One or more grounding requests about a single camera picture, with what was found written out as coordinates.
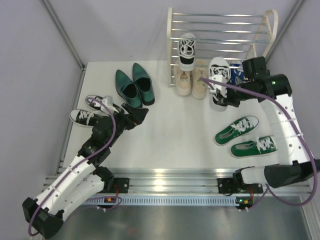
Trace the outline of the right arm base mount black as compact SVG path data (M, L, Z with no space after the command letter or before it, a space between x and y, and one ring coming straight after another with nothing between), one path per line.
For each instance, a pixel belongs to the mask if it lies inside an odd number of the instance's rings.
M217 179L218 193L225 196L233 194L262 194L263 187L260 184L241 184L234 178L218 178Z

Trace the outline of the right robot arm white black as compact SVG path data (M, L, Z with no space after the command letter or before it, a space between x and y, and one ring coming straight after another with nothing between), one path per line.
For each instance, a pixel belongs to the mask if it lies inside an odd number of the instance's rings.
M239 107L241 102L257 99L270 125L272 134L254 141L261 153L276 148L278 163L251 166L235 172L233 186L240 193L252 184L264 183L276 189L313 178L318 183L320 161L308 148L296 119L293 91L284 74L271 75L263 56L242 62L247 81L220 83L217 97L226 106Z

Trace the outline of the black white sneaker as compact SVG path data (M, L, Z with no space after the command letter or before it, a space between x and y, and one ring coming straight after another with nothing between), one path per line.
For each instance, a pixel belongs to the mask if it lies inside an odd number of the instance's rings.
M195 68L196 37L187 32L180 37L177 44L178 65L182 71L192 71Z
M230 65L222 57L214 57L209 63L208 71L209 77L213 75L223 75L224 77L227 77L228 81L231 79ZM210 98L210 107L217 112L225 111L228 106L217 105L216 95L211 95L212 97Z

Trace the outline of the dark green leather shoe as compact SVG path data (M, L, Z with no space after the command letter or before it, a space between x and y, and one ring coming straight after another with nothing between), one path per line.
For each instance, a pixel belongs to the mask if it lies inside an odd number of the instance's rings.
M152 79L147 71L136 62L132 66L132 80L138 89L142 104L145 106L153 105L155 103L155 94Z
M129 76L120 69L115 72L115 88L118 95L129 106L133 108L141 108L143 106L136 85Z

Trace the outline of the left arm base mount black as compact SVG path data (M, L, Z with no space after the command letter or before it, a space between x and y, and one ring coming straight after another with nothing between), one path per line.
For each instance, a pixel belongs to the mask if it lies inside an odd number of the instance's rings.
M127 194L130 186L130 179L127 177L114 177L104 184L100 193L106 194Z

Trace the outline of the beige lace sneaker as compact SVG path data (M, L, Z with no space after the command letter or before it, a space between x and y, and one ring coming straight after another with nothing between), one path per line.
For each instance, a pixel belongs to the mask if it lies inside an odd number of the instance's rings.
M201 80L201 78L208 77L208 70L205 66L205 62L202 59L196 59L195 68L192 70L192 95L198 100L202 100L206 96L206 84Z
M181 96L191 93L191 72L181 70L178 66L173 69L176 91Z

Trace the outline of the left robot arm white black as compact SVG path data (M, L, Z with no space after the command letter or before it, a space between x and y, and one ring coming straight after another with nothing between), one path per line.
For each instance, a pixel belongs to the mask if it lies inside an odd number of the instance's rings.
M95 121L91 137L82 145L62 174L35 198L22 203L28 234L50 239L61 229L68 217L91 196L114 188L114 174L102 167L112 145L124 131L141 125L149 110L124 103Z

